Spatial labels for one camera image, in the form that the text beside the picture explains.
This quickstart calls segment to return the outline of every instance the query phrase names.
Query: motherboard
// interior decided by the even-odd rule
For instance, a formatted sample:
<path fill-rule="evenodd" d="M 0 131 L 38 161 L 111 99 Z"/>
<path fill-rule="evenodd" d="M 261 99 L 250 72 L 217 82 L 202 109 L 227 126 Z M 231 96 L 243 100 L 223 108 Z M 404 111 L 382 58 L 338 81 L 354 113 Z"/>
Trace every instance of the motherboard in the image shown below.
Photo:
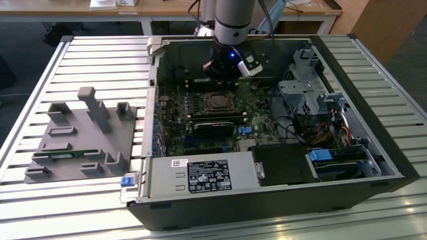
<path fill-rule="evenodd" d="M 167 156 L 247 151 L 281 142 L 270 113 L 271 86 L 239 79 L 233 91 L 165 85 L 159 98 Z"/>

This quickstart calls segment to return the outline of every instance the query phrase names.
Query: power supply label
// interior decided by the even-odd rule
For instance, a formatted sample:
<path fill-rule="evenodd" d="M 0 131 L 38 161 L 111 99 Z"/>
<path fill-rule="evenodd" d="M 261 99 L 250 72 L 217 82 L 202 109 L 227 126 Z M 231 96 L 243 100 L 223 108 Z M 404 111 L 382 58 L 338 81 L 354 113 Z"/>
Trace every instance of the power supply label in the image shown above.
<path fill-rule="evenodd" d="M 193 194 L 233 189 L 227 160 L 189 162 L 187 170 Z"/>

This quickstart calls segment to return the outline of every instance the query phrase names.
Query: barcode sticker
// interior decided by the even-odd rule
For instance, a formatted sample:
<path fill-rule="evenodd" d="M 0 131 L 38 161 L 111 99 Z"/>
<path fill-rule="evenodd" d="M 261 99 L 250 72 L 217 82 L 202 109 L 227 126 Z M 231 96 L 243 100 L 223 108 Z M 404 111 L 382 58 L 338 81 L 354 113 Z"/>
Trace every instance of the barcode sticker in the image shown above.
<path fill-rule="evenodd" d="M 173 159 L 173 168 L 187 167 L 189 159 Z"/>

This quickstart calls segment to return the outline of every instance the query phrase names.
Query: white label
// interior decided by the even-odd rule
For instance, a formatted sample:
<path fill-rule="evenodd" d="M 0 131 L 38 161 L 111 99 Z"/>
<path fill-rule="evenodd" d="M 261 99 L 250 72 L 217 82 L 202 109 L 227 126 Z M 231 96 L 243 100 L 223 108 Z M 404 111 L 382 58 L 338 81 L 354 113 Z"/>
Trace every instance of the white label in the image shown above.
<path fill-rule="evenodd" d="M 138 15 L 139 13 L 135 11 L 121 11 L 119 14 L 121 15 Z"/>
<path fill-rule="evenodd" d="M 219 185 L 222 185 L 222 186 L 229 186 L 230 184 L 231 184 L 231 182 L 230 182 L 230 181 L 219 182 Z"/>
<path fill-rule="evenodd" d="M 173 168 L 187 167 L 189 159 L 173 159 Z"/>

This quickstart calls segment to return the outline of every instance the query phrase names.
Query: green circuit board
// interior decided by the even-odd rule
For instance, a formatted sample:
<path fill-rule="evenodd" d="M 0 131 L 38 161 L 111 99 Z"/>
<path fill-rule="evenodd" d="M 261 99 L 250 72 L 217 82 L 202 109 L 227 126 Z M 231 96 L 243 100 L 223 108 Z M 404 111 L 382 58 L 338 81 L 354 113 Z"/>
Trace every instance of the green circuit board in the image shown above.
<path fill-rule="evenodd" d="M 237 91 L 215 93 L 189 93 L 177 86 L 163 103 L 163 123 L 169 156 L 183 156 L 209 153 L 239 152 L 239 140 L 254 139 L 258 145 L 281 142 L 278 130 L 271 119 L 269 101 L 271 86 L 258 87 L 251 79 L 241 79 Z M 207 99 L 217 94 L 233 98 L 229 111 L 245 112 L 246 121 L 234 126 L 233 136 L 223 139 L 193 140 L 193 122 L 190 114 L 203 115 L 209 111 Z M 251 132 L 239 133 L 239 128 L 251 127 Z"/>

